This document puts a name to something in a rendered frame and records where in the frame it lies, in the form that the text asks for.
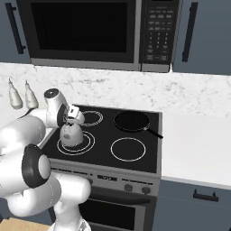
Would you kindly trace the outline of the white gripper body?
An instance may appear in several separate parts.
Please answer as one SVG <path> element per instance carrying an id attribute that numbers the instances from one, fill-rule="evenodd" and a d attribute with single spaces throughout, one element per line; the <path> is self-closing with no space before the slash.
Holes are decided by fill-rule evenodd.
<path id="1" fill-rule="evenodd" d="M 73 117 L 73 121 L 79 125 L 82 125 L 85 122 L 84 115 L 78 110 L 74 110 L 72 112 L 72 117 Z"/>

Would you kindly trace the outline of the pale grey kettle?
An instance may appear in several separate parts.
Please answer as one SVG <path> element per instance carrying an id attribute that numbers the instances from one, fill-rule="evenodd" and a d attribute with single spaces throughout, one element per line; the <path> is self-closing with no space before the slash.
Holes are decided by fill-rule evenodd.
<path id="1" fill-rule="evenodd" d="M 68 121 L 60 129 L 60 141 L 64 146 L 74 147 L 84 140 L 81 125 L 83 121 Z"/>

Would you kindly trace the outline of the black stove with hob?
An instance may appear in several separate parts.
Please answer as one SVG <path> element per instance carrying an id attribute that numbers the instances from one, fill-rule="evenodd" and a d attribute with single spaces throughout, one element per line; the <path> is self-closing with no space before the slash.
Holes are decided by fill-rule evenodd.
<path id="1" fill-rule="evenodd" d="M 53 172 L 90 178 L 94 186 L 142 194 L 149 187 L 157 199 L 161 178 L 162 140 L 143 131 L 128 133 L 114 123 L 118 109 L 81 106 L 85 123 L 81 126 L 84 140 L 75 147 L 64 146 L 60 129 L 53 129 L 42 142 L 42 150 L 51 160 Z M 147 112 L 149 128 L 162 133 L 162 114 Z"/>

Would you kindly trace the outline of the black frying pan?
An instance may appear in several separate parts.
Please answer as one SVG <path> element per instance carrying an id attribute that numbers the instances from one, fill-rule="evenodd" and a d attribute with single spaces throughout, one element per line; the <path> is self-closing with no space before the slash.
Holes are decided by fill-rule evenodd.
<path id="1" fill-rule="evenodd" d="M 128 133 L 138 133 L 146 131 L 160 139 L 163 138 L 162 135 L 149 128 L 150 119 L 143 112 L 131 110 L 120 112 L 115 116 L 114 123 L 118 129 Z"/>

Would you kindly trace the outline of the pale beige bottle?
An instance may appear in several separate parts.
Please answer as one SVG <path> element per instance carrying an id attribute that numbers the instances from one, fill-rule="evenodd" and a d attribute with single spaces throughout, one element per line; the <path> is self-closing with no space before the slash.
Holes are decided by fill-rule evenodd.
<path id="1" fill-rule="evenodd" d="M 34 95 L 28 81 L 25 81 L 25 100 L 26 100 L 26 105 L 29 109 L 39 107 L 38 100 Z"/>
<path id="2" fill-rule="evenodd" d="M 9 98 L 10 98 L 11 107 L 13 109 L 21 109 L 23 107 L 23 101 L 17 89 L 14 87 L 12 81 L 9 81 L 8 84 L 9 84 Z"/>

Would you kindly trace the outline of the black microwave oven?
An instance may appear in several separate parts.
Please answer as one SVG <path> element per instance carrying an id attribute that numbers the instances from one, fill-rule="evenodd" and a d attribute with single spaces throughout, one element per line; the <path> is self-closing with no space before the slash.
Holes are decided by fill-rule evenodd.
<path id="1" fill-rule="evenodd" d="M 170 71 L 180 0 L 17 0 L 32 64 Z"/>

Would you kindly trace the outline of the black oven door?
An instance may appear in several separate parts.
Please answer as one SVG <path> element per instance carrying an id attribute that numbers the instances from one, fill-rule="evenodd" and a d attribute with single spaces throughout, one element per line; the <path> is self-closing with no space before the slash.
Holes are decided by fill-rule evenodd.
<path id="1" fill-rule="evenodd" d="M 152 231 L 156 197 L 133 192 L 92 187 L 91 193 L 123 199 L 149 199 L 144 205 L 123 205 L 89 199 L 79 205 L 91 231 Z"/>

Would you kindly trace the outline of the grey drawer front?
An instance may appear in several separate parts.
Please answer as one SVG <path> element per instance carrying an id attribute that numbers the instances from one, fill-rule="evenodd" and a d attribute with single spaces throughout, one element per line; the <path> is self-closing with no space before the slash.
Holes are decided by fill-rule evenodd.
<path id="1" fill-rule="evenodd" d="M 211 195 L 213 192 L 219 197 L 218 202 L 194 199 L 193 192 L 197 190 L 199 194 Z M 231 208 L 231 190 L 219 189 L 207 186 L 199 186 L 189 183 L 182 183 L 170 180 L 161 180 L 159 195 L 168 199 L 178 199 L 188 202 L 201 203 L 222 208 Z"/>

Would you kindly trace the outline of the grey base cupboard door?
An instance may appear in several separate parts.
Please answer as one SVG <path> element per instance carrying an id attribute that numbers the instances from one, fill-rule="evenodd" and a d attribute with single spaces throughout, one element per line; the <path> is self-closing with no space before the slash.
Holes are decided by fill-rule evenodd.
<path id="1" fill-rule="evenodd" d="M 231 231 L 231 208 L 158 197 L 152 231 Z"/>

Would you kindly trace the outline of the grey wall cupboard door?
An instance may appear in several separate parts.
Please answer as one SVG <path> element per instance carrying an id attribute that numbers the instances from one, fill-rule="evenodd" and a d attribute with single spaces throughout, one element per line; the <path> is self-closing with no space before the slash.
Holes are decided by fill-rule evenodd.
<path id="1" fill-rule="evenodd" d="M 14 11 L 14 17 L 22 45 L 26 47 L 23 54 L 19 54 L 17 51 L 5 3 L 11 3 L 12 6 L 16 8 Z M 0 0 L 0 62 L 31 63 L 16 0 Z"/>
<path id="2" fill-rule="evenodd" d="M 199 5 L 189 60 L 183 62 L 182 52 L 192 2 Z M 231 0 L 182 0 L 172 70 L 231 76 Z"/>

